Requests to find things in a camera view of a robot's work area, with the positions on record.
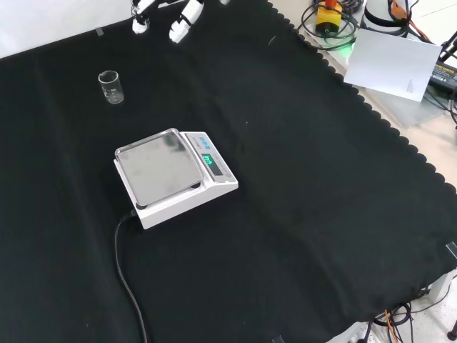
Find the black cloth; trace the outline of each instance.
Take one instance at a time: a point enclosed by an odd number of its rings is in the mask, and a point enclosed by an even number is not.
[[[451,270],[455,189],[281,15],[208,1],[175,46],[178,15],[0,62],[0,341],[140,341],[112,255],[131,209],[113,157],[170,127],[206,131],[240,187],[127,223],[154,342],[326,342]],[[103,97],[107,69],[122,104]]]

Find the digital scale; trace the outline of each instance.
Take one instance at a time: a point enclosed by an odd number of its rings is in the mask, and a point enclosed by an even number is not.
[[[168,129],[117,149],[115,157],[144,229],[238,188],[204,132]]]

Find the glass beaker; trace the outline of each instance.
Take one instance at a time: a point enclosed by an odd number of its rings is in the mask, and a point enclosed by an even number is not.
[[[124,100],[119,74],[114,70],[106,70],[99,74],[101,89],[110,104],[119,104]]]

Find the white wall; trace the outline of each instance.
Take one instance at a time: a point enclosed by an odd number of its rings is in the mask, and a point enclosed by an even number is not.
[[[130,16],[130,0],[0,0],[0,58]]]

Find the green digital readout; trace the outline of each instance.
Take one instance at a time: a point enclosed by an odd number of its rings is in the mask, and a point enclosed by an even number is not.
[[[213,160],[213,157],[210,154],[202,154],[203,160],[205,161],[206,165],[209,169],[213,172],[213,174],[217,177],[222,176],[222,171],[217,166],[216,162]]]

